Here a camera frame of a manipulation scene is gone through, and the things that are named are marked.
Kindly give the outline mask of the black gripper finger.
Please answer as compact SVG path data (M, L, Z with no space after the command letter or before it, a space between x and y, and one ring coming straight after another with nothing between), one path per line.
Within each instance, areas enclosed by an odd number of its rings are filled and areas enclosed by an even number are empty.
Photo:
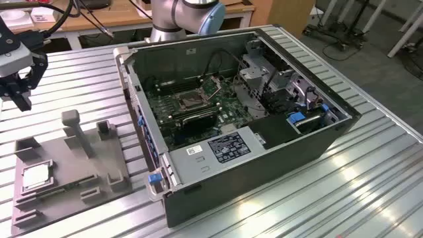
M45 53L33 54L32 64L29 67L30 70L22 79L20 79L18 75L16 76L18 79L16 82L18 87L13 89L13 102L22 112L32 109L30 100L28 96L24 96L24 93L29 93L30 90L36 89L42 78L48 67L48 56Z
M9 75L0 78L0 94L2 97L14 97L20 95L18 81L18 75Z

